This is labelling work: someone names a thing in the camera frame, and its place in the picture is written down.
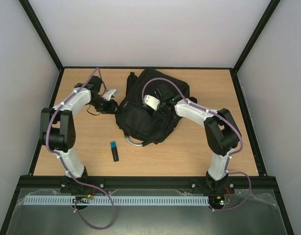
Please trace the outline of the blue black highlighter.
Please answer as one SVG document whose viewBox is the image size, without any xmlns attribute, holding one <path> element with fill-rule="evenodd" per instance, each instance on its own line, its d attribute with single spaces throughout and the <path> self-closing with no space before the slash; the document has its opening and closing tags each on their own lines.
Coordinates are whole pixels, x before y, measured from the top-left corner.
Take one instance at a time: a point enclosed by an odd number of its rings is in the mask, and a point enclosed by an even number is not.
<svg viewBox="0 0 301 235">
<path fill-rule="evenodd" d="M 113 160 L 114 160 L 114 162 L 118 162 L 119 157 L 118 157 L 116 142 L 115 141 L 110 142 L 110 146 L 111 146 L 111 152 L 112 152 Z"/>
</svg>

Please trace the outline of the black student backpack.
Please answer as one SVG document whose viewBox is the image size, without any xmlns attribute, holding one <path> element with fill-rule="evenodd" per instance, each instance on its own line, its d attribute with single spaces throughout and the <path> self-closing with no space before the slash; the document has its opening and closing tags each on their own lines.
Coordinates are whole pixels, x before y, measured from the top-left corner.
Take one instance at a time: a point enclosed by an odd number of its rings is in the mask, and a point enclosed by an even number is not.
<svg viewBox="0 0 301 235">
<path fill-rule="evenodd" d="M 116 124 L 129 144 L 136 147 L 144 147 L 150 143 L 158 144 L 174 131 L 181 117 L 173 111 L 173 116 L 169 119 L 152 118 L 154 110 L 144 106 L 142 96 L 155 96 L 157 90 L 163 92 L 164 97 L 177 96 L 177 88 L 186 98 L 197 103 L 197 99 L 190 96 L 189 85 L 182 80 L 155 69 L 145 69 L 139 76 L 134 72 L 130 73 L 127 77 L 125 97 L 115 114 Z"/>
</svg>

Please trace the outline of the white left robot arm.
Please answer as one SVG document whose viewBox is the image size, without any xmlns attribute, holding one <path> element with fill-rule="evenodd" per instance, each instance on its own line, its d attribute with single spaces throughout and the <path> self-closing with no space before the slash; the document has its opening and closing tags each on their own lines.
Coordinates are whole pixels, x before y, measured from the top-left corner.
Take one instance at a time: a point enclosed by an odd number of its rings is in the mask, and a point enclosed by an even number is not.
<svg viewBox="0 0 301 235">
<path fill-rule="evenodd" d="M 104 82 L 92 76 L 85 83 L 77 83 L 71 94 L 61 103 L 41 111 L 40 140 L 47 150 L 57 156 L 67 177 L 81 178 L 86 171 L 74 147 L 76 130 L 74 117 L 86 105 L 93 106 L 101 114 L 114 114 L 118 107 L 114 98 L 116 89 L 104 89 Z"/>
</svg>

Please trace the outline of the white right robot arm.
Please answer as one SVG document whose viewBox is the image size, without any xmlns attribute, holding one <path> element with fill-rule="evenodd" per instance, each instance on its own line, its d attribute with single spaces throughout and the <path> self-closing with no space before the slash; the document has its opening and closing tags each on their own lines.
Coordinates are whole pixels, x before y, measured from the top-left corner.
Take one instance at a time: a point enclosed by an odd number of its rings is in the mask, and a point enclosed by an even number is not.
<svg viewBox="0 0 301 235">
<path fill-rule="evenodd" d="M 213 110 L 186 98 L 179 88 L 177 96 L 163 96 L 155 91 L 155 96 L 143 95 L 143 103 L 153 110 L 170 109 L 176 115 L 187 118 L 204 127 L 208 146 L 212 151 L 208 169 L 207 186 L 217 192 L 224 186 L 223 178 L 228 175 L 228 164 L 232 155 L 239 153 L 244 143 L 238 127 L 227 109 Z"/>
</svg>

